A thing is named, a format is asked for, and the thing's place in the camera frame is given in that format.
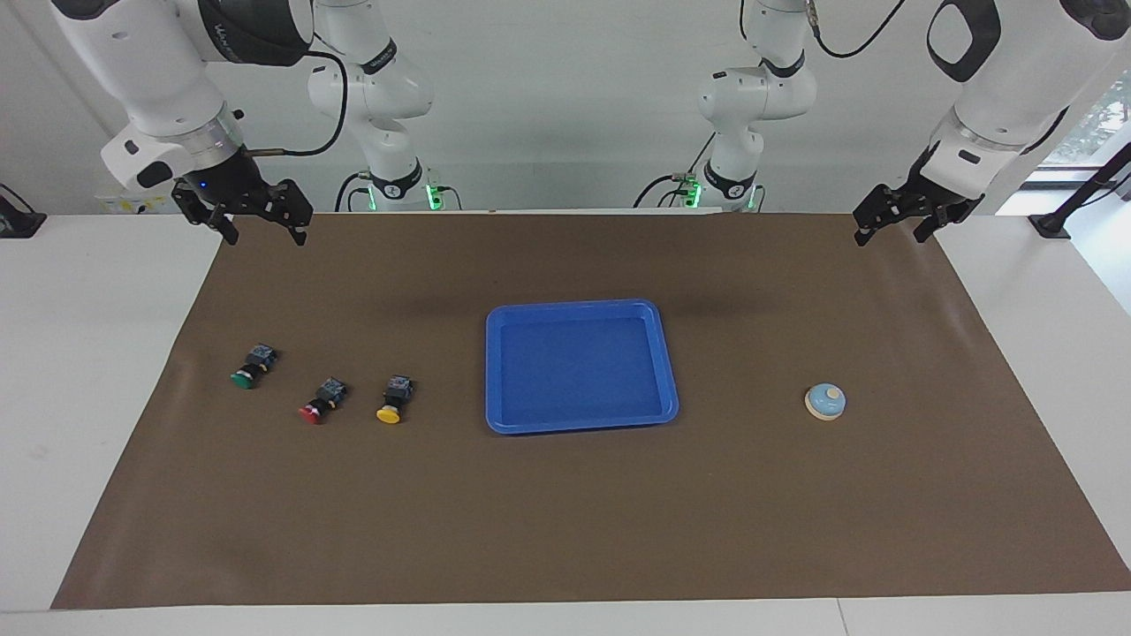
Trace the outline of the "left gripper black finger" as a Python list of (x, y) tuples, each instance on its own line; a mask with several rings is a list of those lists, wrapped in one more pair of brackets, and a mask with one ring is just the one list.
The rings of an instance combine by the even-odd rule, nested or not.
[(914, 230), (915, 240), (918, 243), (925, 243), (938, 230), (950, 224), (962, 223), (982, 201), (984, 201), (983, 196), (978, 199), (961, 199), (961, 201), (949, 201), (949, 204), (929, 201), (922, 221)]
[(888, 184), (877, 184), (853, 210), (857, 230), (854, 241), (866, 246), (880, 231), (904, 220), (924, 216), (924, 197), (920, 194), (904, 194)]

